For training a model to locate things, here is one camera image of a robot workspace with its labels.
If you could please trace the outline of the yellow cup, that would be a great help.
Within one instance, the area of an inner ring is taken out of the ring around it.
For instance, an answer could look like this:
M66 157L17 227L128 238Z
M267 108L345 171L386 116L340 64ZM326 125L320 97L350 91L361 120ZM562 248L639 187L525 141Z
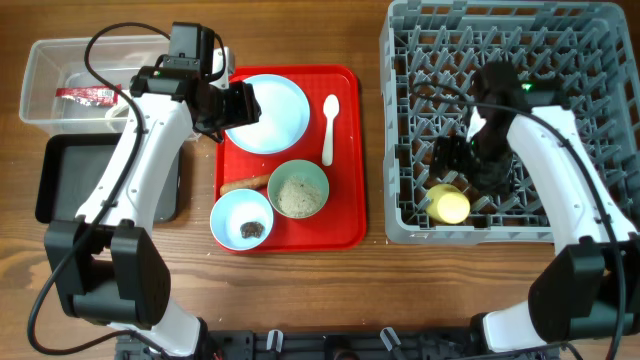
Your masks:
M438 222L459 224L467 219L471 205L467 197L451 184L438 184L428 190L426 213Z

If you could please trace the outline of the light blue plate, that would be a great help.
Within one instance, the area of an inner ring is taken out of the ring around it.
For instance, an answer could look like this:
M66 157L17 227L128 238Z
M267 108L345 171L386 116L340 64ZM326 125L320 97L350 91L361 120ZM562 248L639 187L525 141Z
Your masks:
M282 152L300 140L310 122L310 104L302 89L273 74L254 75L243 82L253 87L261 115L257 123L227 131L229 139L259 155Z

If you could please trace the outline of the brown sausage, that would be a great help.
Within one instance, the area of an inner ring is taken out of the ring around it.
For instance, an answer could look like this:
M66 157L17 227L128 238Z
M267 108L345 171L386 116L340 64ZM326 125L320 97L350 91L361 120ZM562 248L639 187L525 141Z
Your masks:
M231 191L239 190L239 189L250 189L250 190L261 189L268 184L270 177L271 177L270 174L266 174L266 175L261 175L261 176L256 176L256 177L251 177L251 178L246 178L246 179L241 179L234 182L226 183L221 186L220 195L223 196Z

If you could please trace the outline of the red snack wrapper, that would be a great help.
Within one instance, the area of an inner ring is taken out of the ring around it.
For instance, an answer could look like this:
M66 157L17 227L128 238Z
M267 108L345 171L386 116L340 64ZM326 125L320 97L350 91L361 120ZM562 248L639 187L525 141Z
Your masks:
M118 93L105 85L58 88L55 96L89 107L111 107L119 100Z

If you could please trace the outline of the light blue bowl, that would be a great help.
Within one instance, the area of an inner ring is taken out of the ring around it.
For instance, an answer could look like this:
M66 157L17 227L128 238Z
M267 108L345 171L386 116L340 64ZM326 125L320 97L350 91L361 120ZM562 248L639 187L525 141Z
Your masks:
M265 229L260 238L243 239L240 226L257 221ZM274 225L274 211L261 193L239 189L223 195L216 201L210 215L210 229L215 240L231 251L248 251L261 245L270 235Z

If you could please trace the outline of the green bowl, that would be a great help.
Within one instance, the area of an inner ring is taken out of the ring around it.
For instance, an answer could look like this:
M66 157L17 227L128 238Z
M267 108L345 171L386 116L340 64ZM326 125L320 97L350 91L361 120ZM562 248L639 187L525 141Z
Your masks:
M324 171L318 165L308 160L299 159L299 160L287 161L274 170L274 172L271 174L270 180L267 185L267 195L268 195L269 201L271 202L272 206L278 213L285 216L281 212L277 204L277 194L283 182L292 176L298 176L298 177L304 178L307 182L316 185L323 193L324 200L323 200L322 206L317 212L313 214L315 215L325 206L325 204L328 201L329 181Z

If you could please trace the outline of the white plastic spoon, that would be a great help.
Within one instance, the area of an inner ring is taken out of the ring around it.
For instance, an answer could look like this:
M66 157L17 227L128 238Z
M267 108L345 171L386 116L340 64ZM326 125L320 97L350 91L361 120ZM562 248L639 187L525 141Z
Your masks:
M321 162L324 166L333 163L334 155L334 121L340 111L339 99L335 94L330 94L324 101L323 114L326 118L326 130L321 155Z

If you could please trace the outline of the white rice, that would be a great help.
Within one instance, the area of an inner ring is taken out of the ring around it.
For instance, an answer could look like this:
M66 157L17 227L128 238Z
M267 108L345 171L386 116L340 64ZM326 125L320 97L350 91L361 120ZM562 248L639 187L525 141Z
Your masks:
M316 185L298 176L286 179L277 194L281 212L290 218L313 215L321 208L323 200L323 193Z

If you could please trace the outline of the dark food scrap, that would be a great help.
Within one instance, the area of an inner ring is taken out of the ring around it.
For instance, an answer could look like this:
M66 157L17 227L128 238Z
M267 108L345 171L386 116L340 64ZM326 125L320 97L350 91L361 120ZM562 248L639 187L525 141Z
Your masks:
M260 238L264 232L264 225L257 221L246 222L240 226L240 233L243 239Z

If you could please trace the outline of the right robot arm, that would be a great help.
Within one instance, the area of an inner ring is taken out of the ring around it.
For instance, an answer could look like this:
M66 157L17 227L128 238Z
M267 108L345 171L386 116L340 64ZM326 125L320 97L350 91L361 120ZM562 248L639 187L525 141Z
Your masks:
M519 159L551 226L555 256L527 299L480 316L486 349L506 355L609 338L615 356L639 331L639 233L587 154L560 82L523 81L511 63L494 61L473 74L469 93L428 81L411 91L465 112L466 134L437 140L434 171L457 171L490 193L511 184Z

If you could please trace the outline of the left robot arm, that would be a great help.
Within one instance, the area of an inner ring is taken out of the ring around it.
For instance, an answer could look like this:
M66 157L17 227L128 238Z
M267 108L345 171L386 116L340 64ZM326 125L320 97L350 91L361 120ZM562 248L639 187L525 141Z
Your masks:
M129 337L161 359L212 359L206 322L171 297L170 272L152 241L154 216L174 159L193 134L222 142L226 130L257 122L253 88L229 81L222 38L176 22L169 49L144 66L120 97L126 126L95 189L70 221L50 223L45 291L63 312Z

